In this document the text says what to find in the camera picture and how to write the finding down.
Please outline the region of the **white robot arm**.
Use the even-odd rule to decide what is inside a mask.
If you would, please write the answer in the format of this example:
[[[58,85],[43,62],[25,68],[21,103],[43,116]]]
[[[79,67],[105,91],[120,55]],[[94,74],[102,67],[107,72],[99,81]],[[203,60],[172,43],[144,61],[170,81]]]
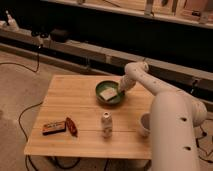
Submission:
[[[119,89],[128,91],[140,83],[154,95],[150,106],[152,171],[200,171],[194,128],[207,118],[205,104],[148,70],[146,62],[128,63]]]

